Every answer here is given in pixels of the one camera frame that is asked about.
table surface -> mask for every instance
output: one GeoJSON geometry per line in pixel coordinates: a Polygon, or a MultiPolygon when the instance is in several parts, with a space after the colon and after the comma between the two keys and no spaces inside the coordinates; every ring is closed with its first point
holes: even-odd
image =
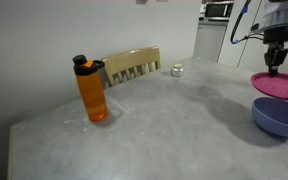
{"type": "Polygon", "coordinates": [[[253,73],[188,58],[105,90],[109,116],[81,100],[13,125],[11,176],[22,179],[288,179],[288,138],[251,116],[253,73]]]}

jar lid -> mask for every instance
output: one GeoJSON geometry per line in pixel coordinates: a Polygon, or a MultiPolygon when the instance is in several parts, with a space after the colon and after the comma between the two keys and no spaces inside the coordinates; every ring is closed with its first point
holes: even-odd
{"type": "Polygon", "coordinates": [[[180,69],[180,68],[182,68],[182,64],[174,64],[173,68],[174,69],[180,69]]]}

pink plate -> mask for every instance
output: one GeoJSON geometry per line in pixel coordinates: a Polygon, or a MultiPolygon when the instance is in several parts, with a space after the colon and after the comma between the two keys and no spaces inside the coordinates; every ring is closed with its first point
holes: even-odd
{"type": "Polygon", "coordinates": [[[288,74],[278,73],[270,77],[267,72],[254,74],[251,78],[253,86],[262,93],[288,100],[288,74]]]}

wooden chair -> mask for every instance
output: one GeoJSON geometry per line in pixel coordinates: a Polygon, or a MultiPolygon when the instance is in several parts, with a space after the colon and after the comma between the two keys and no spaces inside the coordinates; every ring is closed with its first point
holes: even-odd
{"type": "Polygon", "coordinates": [[[118,78],[119,83],[146,74],[148,65],[149,72],[153,69],[160,69],[160,53],[156,46],[136,49],[116,55],[112,55],[102,59],[105,62],[105,71],[108,77],[110,87],[116,85],[115,79],[118,78]]]}

white wall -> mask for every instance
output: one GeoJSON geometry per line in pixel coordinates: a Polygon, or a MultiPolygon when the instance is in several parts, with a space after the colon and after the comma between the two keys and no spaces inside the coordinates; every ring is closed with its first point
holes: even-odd
{"type": "Polygon", "coordinates": [[[72,57],[157,45],[162,66],[192,56],[200,1],[0,1],[0,179],[9,126],[79,98],[72,57]]]}

